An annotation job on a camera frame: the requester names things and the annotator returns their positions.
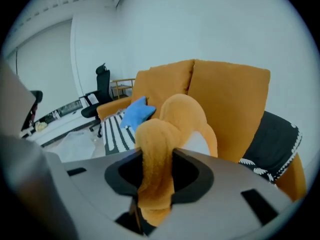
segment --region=sofa cushion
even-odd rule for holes
[[[187,94],[194,60],[183,60],[167,65],[151,67],[136,75],[132,100],[146,96],[147,104],[156,107],[151,118],[159,118],[162,104],[174,94]]]
[[[248,65],[195,60],[188,95],[202,106],[218,157],[238,163],[265,111],[270,72]]]

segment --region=white wall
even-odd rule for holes
[[[18,47],[17,74],[30,91],[40,90],[35,121],[78,100],[70,57],[71,22],[39,33]]]
[[[97,89],[96,68],[103,63],[111,79],[121,79],[119,37],[115,8],[82,11],[72,20],[71,56],[83,94]]]
[[[271,71],[266,110],[296,124],[303,166],[319,150],[319,53],[287,0],[124,0],[123,76],[185,59]]]
[[[50,26],[72,20],[70,56],[78,97],[97,89],[95,70],[105,63],[111,79],[122,78],[116,9],[110,0],[83,0],[63,4],[25,22],[3,44],[5,58],[17,46]]]

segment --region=black office chair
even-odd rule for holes
[[[98,117],[97,107],[99,107],[102,104],[108,103],[112,101],[112,98],[109,94],[109,83],[110,83],[110,70],[107,70],[105,63],[103,63],[101,66],[99,66],[96,70],[96,86],[97,90],[86,93],[84,96],[80,98],[85,98],[85,100],[88,102],[89,106],[81,110],[81,114],[85,118],[92,118],[95,117],[95,121],[93,122],[93,125],[89,128],[91,132],[94,131],[93,127],[100,125],[98,130],[98,137],[101,138],[101,120]],[[92,104],[89,100],[88,96],[90,94],[94,94],[96,99],[98,100],[98,103]]]

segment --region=stuffed animal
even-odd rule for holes
[[[136,130],[135,147],[143,152],[138,207],[152,226],[159,226],[171,210],[171,195],[175,192],[172,151],[182,148],[194,132],[205,139],[210,155],[218,157],[217,138],[207,124],[204,110],[185,94],[168,98],[162,105],[159,119],[145,121]]]

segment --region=white table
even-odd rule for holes
[[[85,118],[81,115],[81,109],[78,109],[75,113],[67,114],[61,117],[59,120],[55,120],[48,124],[40,132],[35,132],[26,139],[29,141],[34,141],[39,145],[43,145],[60,135],[63,135],[77,127],[83,126],[93,120],[95,117]]]

